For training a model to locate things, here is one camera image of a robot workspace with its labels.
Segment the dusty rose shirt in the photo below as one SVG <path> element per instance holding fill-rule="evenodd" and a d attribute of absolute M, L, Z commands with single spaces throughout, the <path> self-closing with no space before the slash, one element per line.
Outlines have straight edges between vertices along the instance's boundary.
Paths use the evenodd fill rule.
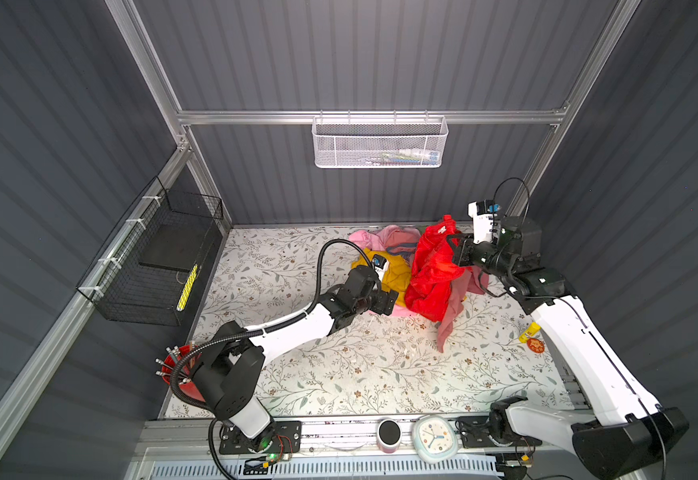
<path fill-rule="evenodd" d="M 440 353 L 453 333 L 455 320 L 463 312 L 463 302 L 468 293 L 483 295 L 487 292 L 488 278 L 483 277 L 479 267 L 468 267 L 463 274 L 451 282 L 451 293 L 446 304 L 445 314 L 437 331 L 437 349 Z"/>

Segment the red fleece cloth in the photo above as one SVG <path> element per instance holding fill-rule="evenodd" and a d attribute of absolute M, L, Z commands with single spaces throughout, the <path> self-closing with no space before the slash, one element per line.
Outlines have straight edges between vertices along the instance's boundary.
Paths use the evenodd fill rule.
<path fill-rule="evenodd" d="M 427 227 L 417 244 L 411 266 L 411 280 L 405 292 L 406 307 L 432 322 L 445 318 L 452 294 L 452 282 L 460 278 L 464 267 L 454 261 L 448 237 L 461 234 L 451 215 Z"/>

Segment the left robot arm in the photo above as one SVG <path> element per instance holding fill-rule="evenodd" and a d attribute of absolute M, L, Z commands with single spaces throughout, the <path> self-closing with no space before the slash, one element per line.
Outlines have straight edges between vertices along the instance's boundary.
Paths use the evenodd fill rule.
<path fill-rule="evenodd" d="M 203 408 L 252 442 L 274 435 L 275 421 L 256 396 L 266 366 L 302 345 L 327 338 L 371 311 L 389 315 L 399 292 L 383 286 L 376 268 L 360 265 L 346 281 L 319 292 L 305 308 L 250 327 L 230 322 L 194 351 L 191 379 Z"/>

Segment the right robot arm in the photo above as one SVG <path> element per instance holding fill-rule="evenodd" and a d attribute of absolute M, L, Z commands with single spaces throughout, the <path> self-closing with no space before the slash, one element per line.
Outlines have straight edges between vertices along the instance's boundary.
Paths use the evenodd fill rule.
<path fill-rule="evenodd" d="M 668 454 L 689 429 L 680 409 L 661 405 L 629 371 L 559 271 L 541 264 L 542 230 L 525 216 L 469 207 L 472 235 L 447 238 L 453 261 L 496 277 L 572 371 L 590 410 L 555 410 L 514 396 L 492 404 L 488 432 L 508 444 L 532 437 L 574 454 L 598 479 L 618 479 Z"/>

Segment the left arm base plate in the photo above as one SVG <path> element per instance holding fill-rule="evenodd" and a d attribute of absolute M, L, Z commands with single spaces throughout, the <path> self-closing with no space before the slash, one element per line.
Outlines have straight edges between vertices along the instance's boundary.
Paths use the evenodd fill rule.
<path fill-rule="evenodd" d="M 293 454 L 300 451 L 303 423 L 275 420 L 262 433 L 247 437 L 240 428 L 225 425 L 217 434 L 216 448 L 222 455 Z"/>

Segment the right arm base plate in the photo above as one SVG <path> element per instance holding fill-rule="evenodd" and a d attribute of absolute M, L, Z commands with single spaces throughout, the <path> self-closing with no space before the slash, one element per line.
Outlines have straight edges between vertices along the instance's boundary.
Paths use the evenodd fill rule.
<path fill-rule="evenodd" d="M 505 434 L 503 437 L 493 435 L 490 430 L 489 417 L 486 415 L 467 415 L 456 418 L 455 430 L 464 448 L 488 447 L 530 447 L 534 449 L 543 442 L 534 437 L 521 437 L 516 434 Z"/>

